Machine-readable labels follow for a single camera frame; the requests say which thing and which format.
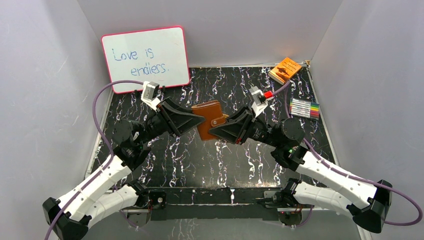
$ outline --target black tabletop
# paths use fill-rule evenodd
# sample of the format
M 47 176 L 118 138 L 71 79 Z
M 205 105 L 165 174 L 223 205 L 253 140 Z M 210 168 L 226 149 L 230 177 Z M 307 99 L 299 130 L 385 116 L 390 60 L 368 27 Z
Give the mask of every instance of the black tabletop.
M 190 68 L 191 82 L 182 87 L 167 88 L 165 97 L 190 108 L 193 105 L 218 100 L 222 111 L 231 115 L 242 106 L 252 105 L 249 89 L 257 86 L 263 92 L 275 91 L 279 83 L 268 77 L 269 67 L 201 67 Z M 290 97 L 316 102 L 308 71 L 303 67 L 292 79 Z M 285 92 L 271 100 L 264 118 L 273 125 L 287 118 L 284 110 Z M 146 106 L 134 93 L 114 94 L 108 110 L 104 131 L 111 140 L 113 126 L 119 119 L 142 122 L 148 113 Z M 315 150 L 334 163 L 333 154 L 321 119 L 296 118 Z M 118 184 L 134 179 L 148 187 L 281 187 L 289 178 L 310 183 L 316 181 L 280 167 L 271 156 L 274 147 L 248 139 L 243 145 L 224 140 L 202 141 L 197 129 L 181 137 L 167 133 L 151 141 L 151 152 L 145 162 Z M 103 141 L 95 157 L 93 170 L 109 155 Z

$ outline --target white enclosure wall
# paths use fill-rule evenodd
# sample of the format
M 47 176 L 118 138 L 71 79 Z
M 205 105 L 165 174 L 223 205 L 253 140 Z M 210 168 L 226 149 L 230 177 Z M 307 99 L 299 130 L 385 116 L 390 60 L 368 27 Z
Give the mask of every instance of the white enclosure wall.
M 0 55 L 0 238 L 40 240 L 43 201 L 84 178 L 109 78 L 76 0 L 1 0 Z
M 95 34 L 181 25 L 190 66 L 310 60 L 342 0 L 78 0 Z
M 424 1 L 344 0 L 311 66 L 340 165 L 424 206 Z M 389 221 L 417 215 L 393 196 Z M 372 238 L 421 240 L 423 227 L 385 225 Z

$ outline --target leather wallet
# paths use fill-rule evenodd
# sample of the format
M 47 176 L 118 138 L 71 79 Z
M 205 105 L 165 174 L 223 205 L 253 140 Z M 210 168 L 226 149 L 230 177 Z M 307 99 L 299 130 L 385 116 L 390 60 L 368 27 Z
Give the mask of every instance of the leather wallet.
M 202 141 L 218 139 L 217 136 L 209 133 L 209 129 L 225 123 L 228 115 L 223 114 L 221 104 L 217 100 L 208 101 L 191 107 L 193 114 L 203 116 L 206 120 L 197 126 L 197 130 Z

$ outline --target purple cable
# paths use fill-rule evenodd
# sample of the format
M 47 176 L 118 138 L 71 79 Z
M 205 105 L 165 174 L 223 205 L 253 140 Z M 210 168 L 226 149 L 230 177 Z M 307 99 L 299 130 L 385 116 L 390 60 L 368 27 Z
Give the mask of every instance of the purple cable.
M 312 154 L 315 156 L 315 158 L 318 159 L 318 160 L 321 160 L 320 155 L 318 155 L 318 153 L 314 150 L 314 148 L 308 142 L 308 140 L 306 140 L 304 138 L 303 141 L 309 147 L 309 150 L 312 152 Z M 331 169 L 333 172 L 337 173 L 337 174 L 340 174 L 340 175 L 342 175 L 344 177 L 348 176 L 348 174 L 345 173 L 345 172 L 342 172 L 342 171 L 337 170 L 335 168 L 330 168 L 330 165 L 328 163 L 326 163 L 326 161 L 321 161 L 321 163 L 324 166 L 326 166 L 327 168 Z M 416 203 L 412 198 L 410 198 L 408 195 L 404 194 L 403 192 L 401 192 L 399 190 L 396 190 L 396 189 L 394 189 L 392 187 L 383 185 L 381 183 L 368 180 L 368 179 L 363 179 L 363 178 L 360 178 L 360 177 L 357 177 L 357 176 L 351 176 L 351 175 L 349 175 L 348 177 L 350 179 L 353 179 L 353 180 L 356 180 L 356 181 L 359 181 L 359 182 L 363 182 L 363 183 L 366 183 L 366 184 L 371 184 L 371 185 L 374 185 L 376 187 L 387 189 L 387 190 L 389 190 L 391 192 L 394 192 L 395 194 L 398 194 L 398 195 L 404 197 L 406 200 L 408 200 L 418 210 L 418 217 L 415 220 L 413 220 L 413 221 L 410 221 L 410 222 L 384 221 L 385 224 L 394 225 L 394 226 L 411 226 L 411 225 L 415 225 L 415 224 L 419 223 L 423 219 L 423 210 L 421 209 L 421 207 L 418 205 L 418 203 Z
M 275 96 L 277 95 L 279 92 L 283 91 L 285 88 L 287 88 L 290 84 L 290 80 L 287 80 L 286 83 L 284 83 L 284 85 L 282 87 L 280 87 L 279 89 L 275 90 L 272 92 L 272 95 Z
M 298 227 L 302 227 L 303 225 L 305 225 L 308 221 L 309 221 L 309 219 L 311 218 L 311 216 L 312 216 L 312 209 L 314 209 L 314 205 L 311 205 L 310 206 L 310 209 L 309 209 L 309 215 L 307 216 L 307 218 L 305 219 L 305 221 L 304 222 L 301 222 L 299 225 L 296 225 L 296 228 L 298 228 Z
M 143 82 L 140 81 L 134 81 L 134 80 L 120 80 L 120 81 L 114 81 L 111 82 L 109 84 L 107 84 L 106 86 L 104 86 L 94 97 L 94 101 L 92 104 L 92 116 L 93 116 L 93 120 L 94 120 L 94 124 L 95 127 L 97 128 L 97 131 L 99 132 L 101 138 L 103 139 L 104 143 L 106 144 L 107 148 L 109 149 L 110 152 L 110 158 L 109 161 L 106 162 L 106 164 L 104 164 L 103 166 L 103 170 L 106 170 L 107 167 L 111 164 L 112 160 L 114 159 L 114 150 L 112 148 L 111 143 L 109 142 L 109 140 L 106 138 L 106 135 L 103 133 L 102 129 L 100 128 L 100 124 L 97 121 L 97 116 L 96 116 L 96 103 L 97 100 L 99 99 L 100 94 L 103 93 L 103 91 L 105 91 L 106 89 L 108 89 L 109 87 L 115 85 L 115 84 L 143 84 Z M 90 180 L 88 180 L 82 187 L 81 190 L 84 190 L 90 183 L 92 183 L 94 181 L 94 179 L 96 179 L 100 174 L 102 173 L 102 171 L 98 171 Z M 45 234 L 44 240 L 49 240 L 49 236 L 50 233 L 52 233 L 53 227 L 56 225 L 58 219 L 60 218 L 60 216 L 64 213 L 64 211 L 67 209 L 67 207 L 69 207 L 69 205 L 77 198 L 77 196 L 80 194 L 79 191 L 77 191 L 70 199 L 69 201 L 62 207 L 62 209 L 56 214 L 56 216 L 54 217 L 53 221 L 51 221 L 50 226 L 48 227 L 47 233 Z

